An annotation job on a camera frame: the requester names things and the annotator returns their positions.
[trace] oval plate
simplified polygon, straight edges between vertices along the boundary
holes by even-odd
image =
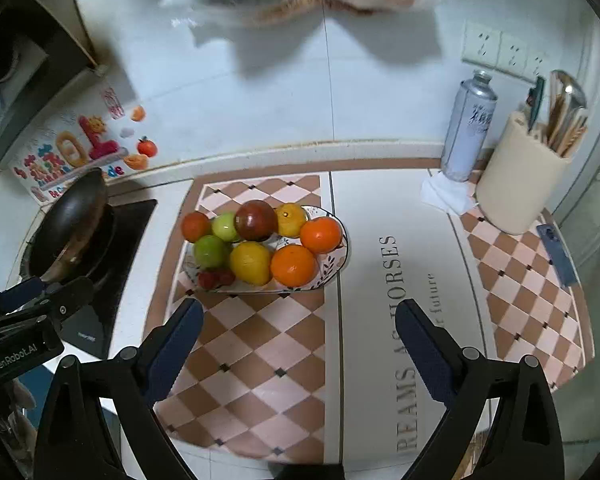
[[[310,205],[303,205],[302,209],[306,211],[307,218],[312,220],[314,218],[320,218],[321,216],[329,216],[333,218],[342,229],[342,241],[340,244],[330,253],[319,254],[318,265],[320,271],[314,279],[312,279],[306,285],[289,288],[288,286],[281,285],[276,280],[272,279],[267,285],[254,286],[240,280],[235,280],[231,285],[216,286],[213,292],[223,292],[225,294],[263,294],[270,292],[301,292],[303,290],[315,290],[325,286],[331,281],[338,271],[344,266],[349,256],[349,244],[347,240],[347,232],[344,229],[342,222],[336,218],[333,214],[321,207],[315,207]],[[272,235],[268,240],[263,242],[263,245],[268,247],[271,251],[277,251],[287,245],[297,244],[300,245],[299,238],[287,238],[285,236]],[[196,289],[201,287],[198,286],[198,274],[202,272],[202,269],[196,264],[195,258],[193,257],[193,244],[187,243],[187,252],[182,264],[182,270],[187,273],[189,279],[194,283]]]

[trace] crumpled napkin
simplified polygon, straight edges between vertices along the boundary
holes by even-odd
[[[420,199],[445,213],[458,216],[476,205],[473,197],[469,196],[465,182],[449,180],[441,171],[422,183]]]

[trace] wall socket panel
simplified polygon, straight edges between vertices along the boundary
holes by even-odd
[[[462,60],[535,82],[549,74],[545,52],[488,25],[466,22]]]

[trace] utensil holder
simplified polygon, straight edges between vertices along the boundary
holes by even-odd
[[[530,134],[524,114],[512,113],[475,189],[484,215],[506,233],[528,230],[571,162],[541,142],[544,128],[536,124]]]

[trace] spray can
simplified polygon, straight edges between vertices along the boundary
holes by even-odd
[[[487,136],[498,96],[489,86],[491,75],[476,70],[473,79],[460,83],[442,152],[442,172],[464,182],[469,178]]]

